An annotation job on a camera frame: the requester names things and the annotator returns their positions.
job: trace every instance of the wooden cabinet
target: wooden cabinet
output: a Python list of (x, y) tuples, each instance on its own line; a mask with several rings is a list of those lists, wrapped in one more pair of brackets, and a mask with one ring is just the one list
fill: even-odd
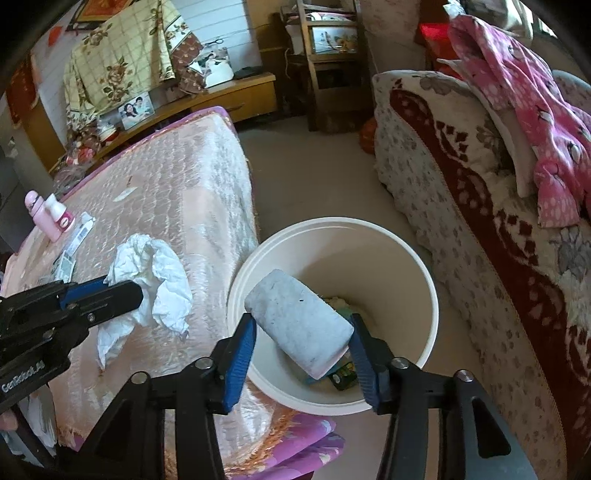
[(167, 103), (157, 108), (154, 115), (129, 130), (122, 131), (112, 143), (101, 148), (95, 157), (96, 165), (99, 165), (101, 159), (108, 158), (112, 152), (126, 142), (133, 141), (133, 137), (137, 134), (183, 110), (196, 112), (212, 106), (222, 106), (227, 110), (233, 122), (274, 112), (277, 110), (274, 84), (275, 75), (261, 73), (241, 80), (230, 80), (209, 88), (207, 92)]
[(191, 107), (192, 112), (211, 106), (221, 106), (230, 114), (233, 122), (277, 110), (273, 82), (260, 83), (220, 95)]

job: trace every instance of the trash can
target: trash can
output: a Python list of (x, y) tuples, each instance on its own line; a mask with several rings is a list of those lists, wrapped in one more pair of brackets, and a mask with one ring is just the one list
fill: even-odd
[[(232, 284), (230, 330), (244, 312), (246, 295), (275, 268), (318, 295), (358, 307), (394, 355), (425, 365), (437, 335), (437, 294), (422, 260), (392, 232), (357, 219), (318, 218), (276, 233), (252, 253)], [(359, 387), (307, 385), (299, 367), (260, 328), (248, 375), (269, 397), (306, 413), (334, 416), (370, 408)]]

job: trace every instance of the framed painting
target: framed painting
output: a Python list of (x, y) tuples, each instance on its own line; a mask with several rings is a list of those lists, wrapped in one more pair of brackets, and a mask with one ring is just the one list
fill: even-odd
[(84, 0), (76, 9), (67, 31), (94, 30), (137, 0)]

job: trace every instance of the tile floor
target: tile floor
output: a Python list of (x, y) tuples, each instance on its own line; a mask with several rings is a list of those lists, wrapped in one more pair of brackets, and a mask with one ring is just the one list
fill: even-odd
[[(406, 217), (394, 208), (391, 195), (378, 181), (374, 158), (360, 148), (356, 134), (308, 132), (304, 117), (290, 118), (242, 131), (240, 140), (252, 165), (261, 240), (288, 225), (322, 216), (348, 216), (381, 225), (398, 235), (421, 256)], [(478, 356), (467, 326), (438, 286), (440, 324), (426, 369), (450, 375), (468, 368), (479, 375)], [(437, 416), (431, 412), (426, 479), (437, 475)], [(314, 480), (374, 478), (382, 456), (389, 418), (371, 411), (336, 419), (346, 450), (314, 474)]]

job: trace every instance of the bed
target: bed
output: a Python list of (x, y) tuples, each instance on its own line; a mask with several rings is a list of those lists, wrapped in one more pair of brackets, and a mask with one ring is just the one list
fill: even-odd
[[(75, 448), (131, 374), (177, 372), (229, 336), (228, 292), (258, 240), (248, 161), (220, 107), (191, 114), (136, 143), (85, 178), (63, 201), (74, 214), (87, 211), (97, 219), (76, 253), (73, 281), (106, 274), (116, 246), (133, 233), (146, 233), (171, 245), (193, 293), (186, 340), (164, 329), (136, 328), (104, 372), (97, 363), (95, 329), (72, 351), (72, 366), (50, 388), (59, 441)], [(36, 286), (64, 242), (49, 244), (33, 230), (9, 260), (2, 295)], [(226, 473), (260, 473), (294, 454), (299, 455), (297, 468), (307, 473), (337, 457), (342, 441), (331, 434), (334, 422), (296, 415), (247, 382), (233, 412), (215, 417)], [(173, 422), (167, 420), (167, 438), (172, 440)], [(322, 439), (324, 444), (331, 439), (329, 450), (323, 450), (322, 442), (316, 444)], [(274, 447), (280, 443), (277, 453)], [(173, 447), (167, 447), (165, 460), (167, 478), (174, 478)]]

